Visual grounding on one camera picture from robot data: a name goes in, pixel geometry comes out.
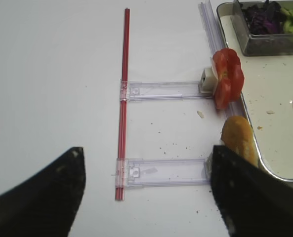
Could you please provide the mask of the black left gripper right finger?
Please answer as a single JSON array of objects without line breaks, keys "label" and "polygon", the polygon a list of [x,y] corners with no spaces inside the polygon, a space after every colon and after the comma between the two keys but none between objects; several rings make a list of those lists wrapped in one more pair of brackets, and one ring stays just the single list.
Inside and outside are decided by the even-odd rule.
[{"label": "black left gripper right finger", "polygon": [[293,188],[226,146],[212,152],[210,185],[231,237],[293,237]]}]

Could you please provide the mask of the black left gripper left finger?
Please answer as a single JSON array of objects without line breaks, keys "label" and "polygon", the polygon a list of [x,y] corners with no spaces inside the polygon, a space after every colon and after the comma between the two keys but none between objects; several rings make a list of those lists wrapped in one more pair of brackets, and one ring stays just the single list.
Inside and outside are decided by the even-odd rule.
[{"label": "black left gripper left finger", "polygon": [[67,237],[86,184],[82,147],[72,147],[0,195],[0,237]]}]

